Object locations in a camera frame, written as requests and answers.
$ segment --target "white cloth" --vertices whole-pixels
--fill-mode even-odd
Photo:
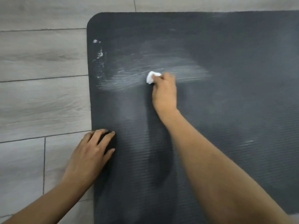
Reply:
[[[152,83],[154,82],[154,80],[152,79],[152,75],[155,75],[155,76],[161,76],[162,74],[161,74],[161,73],[158,73],[158,72],[151,71],[151,72],[147,75],[147,83],[148,83],[148,84],[152,84]]]

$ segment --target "wooden floor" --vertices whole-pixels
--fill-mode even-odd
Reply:
[[[299,0],[0,0],[0,223],[60,180],[91,130],[86,25],[98,12],[299,9]],[[93,223],[90,189],[60,223]]]

